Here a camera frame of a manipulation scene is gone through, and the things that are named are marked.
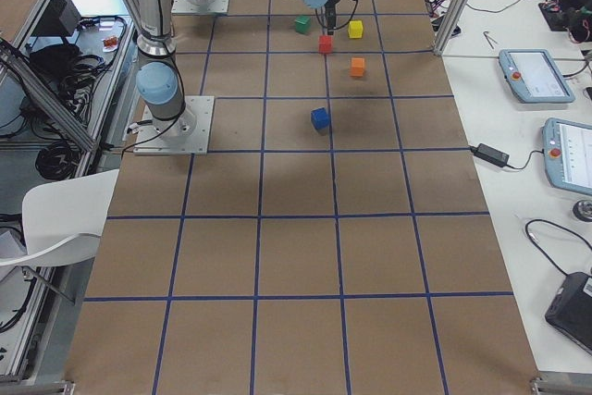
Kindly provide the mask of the red wooden block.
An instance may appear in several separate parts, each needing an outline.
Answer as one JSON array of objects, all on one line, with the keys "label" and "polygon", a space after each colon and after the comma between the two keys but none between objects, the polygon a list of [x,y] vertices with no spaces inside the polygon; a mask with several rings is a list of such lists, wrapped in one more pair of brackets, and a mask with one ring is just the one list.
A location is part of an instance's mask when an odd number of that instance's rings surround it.
[{"label": "red wooden block", "polygon": [[329,55],[333,52],[333,36],[322,34],[318,37],[318,53]]}]

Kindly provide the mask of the green wooden block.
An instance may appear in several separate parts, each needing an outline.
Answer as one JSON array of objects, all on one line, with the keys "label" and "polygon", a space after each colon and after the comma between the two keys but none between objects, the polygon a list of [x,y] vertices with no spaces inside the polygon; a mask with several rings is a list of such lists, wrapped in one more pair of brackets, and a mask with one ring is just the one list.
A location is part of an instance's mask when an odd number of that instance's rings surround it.
[{"label": "green wooden block", "polygon": [[294,30],[302,35],[306,35],[312,25],[311,17],[300,15],[294,20]]}]

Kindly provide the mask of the yellow wooden block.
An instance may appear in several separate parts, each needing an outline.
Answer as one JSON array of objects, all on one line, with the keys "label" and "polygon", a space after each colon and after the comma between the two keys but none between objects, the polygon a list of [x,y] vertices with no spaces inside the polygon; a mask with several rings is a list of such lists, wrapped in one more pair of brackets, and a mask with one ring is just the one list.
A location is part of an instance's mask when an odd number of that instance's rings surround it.
[{"label": "yellow wooden block", "polygon": [[364,36],[364,24],[361,20],[351,20],[348,24],[348,36],[350,39],[362,39]]}]

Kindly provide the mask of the orange wooden block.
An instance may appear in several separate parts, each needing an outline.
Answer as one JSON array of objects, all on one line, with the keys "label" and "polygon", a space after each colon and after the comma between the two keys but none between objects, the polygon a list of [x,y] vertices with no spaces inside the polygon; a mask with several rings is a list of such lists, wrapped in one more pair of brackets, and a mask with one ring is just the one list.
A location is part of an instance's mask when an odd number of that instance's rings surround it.
[{"label": "orange wooden block", "polygon": [[350,76],[352,78],[362,78],[365,73],[365,58],[352,57],[350,63]]}]

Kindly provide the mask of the blue wooden block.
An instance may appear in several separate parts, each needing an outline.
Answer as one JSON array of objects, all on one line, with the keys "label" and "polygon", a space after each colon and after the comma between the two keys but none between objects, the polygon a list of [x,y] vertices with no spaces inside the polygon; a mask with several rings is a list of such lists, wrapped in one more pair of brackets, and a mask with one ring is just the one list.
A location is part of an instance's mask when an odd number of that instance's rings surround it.
[{"label": "blue wooden block", "polygon": [[315,130],[321,131],[330,126],[330,115],[324,107],[320,107],[311,111],[311,123]]}]

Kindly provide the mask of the upper teach pendant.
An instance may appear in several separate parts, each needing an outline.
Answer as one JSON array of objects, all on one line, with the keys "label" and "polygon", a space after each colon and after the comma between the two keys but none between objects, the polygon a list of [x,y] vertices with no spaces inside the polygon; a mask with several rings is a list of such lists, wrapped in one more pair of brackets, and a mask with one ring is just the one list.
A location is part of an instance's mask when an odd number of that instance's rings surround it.
[{"label": "upper teach pendant", "polygon": [[514,96],[525,104],[570,104],[575,95],[545,49],[503,49],[499,66]]}]

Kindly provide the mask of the teach pendant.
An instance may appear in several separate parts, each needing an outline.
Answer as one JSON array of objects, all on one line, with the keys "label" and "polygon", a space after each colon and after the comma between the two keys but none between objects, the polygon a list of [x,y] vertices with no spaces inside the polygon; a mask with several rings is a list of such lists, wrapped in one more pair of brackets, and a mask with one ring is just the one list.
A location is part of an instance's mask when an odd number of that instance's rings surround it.
[{"label": "teach pendant", "polygon": [[591,195],[591,126],[549,118],[542,128],[542,140],[549,183]]},{"label": "teach pendant", "polygon": [[545,49],[503,49],[499,66],[514,96],[525,104],[570,104],[575,95]]}]

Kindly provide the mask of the black power adapter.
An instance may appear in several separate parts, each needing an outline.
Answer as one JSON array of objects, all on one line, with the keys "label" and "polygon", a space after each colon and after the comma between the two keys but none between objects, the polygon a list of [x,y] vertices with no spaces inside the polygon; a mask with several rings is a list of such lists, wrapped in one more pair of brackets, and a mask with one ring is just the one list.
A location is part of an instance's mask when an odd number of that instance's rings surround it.
[{"label": "black power adapter", "polygon": [[496,167],[506,167],[509,155],[484,143],[469,147],[474,157],[484,160]]}]

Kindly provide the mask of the lower teach pendant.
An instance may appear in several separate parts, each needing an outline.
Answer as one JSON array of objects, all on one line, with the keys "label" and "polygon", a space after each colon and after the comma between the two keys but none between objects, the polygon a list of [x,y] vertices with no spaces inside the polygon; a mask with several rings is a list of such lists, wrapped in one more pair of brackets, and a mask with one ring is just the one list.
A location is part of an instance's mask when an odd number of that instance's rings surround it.
[{"label": "lower teach pendant", "polygon": [[591,126],[549,118],[542,128],[542,140],[549,183],[591,195]]}]

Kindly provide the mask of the white chair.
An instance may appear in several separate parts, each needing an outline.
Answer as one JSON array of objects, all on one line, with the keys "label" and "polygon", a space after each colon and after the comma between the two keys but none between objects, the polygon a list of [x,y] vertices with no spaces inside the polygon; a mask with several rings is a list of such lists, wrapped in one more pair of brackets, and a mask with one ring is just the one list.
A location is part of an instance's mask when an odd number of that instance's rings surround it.
[{"label": "white chair", "polygon": [[26,252],[3,249],[1,265],[63,266],[95,257],[118,173],[113,169],[29,190],[22,202]]}]

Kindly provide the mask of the black laptop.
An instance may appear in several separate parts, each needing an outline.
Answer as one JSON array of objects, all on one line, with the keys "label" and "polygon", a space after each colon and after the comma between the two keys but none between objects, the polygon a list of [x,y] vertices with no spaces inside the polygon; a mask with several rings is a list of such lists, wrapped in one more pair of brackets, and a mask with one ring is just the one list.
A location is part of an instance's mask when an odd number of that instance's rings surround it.
[{"label": "black laptop", "polygon": [[591,353],[591,276],[566,276],[554,296],[545,320],[565,337]]}]

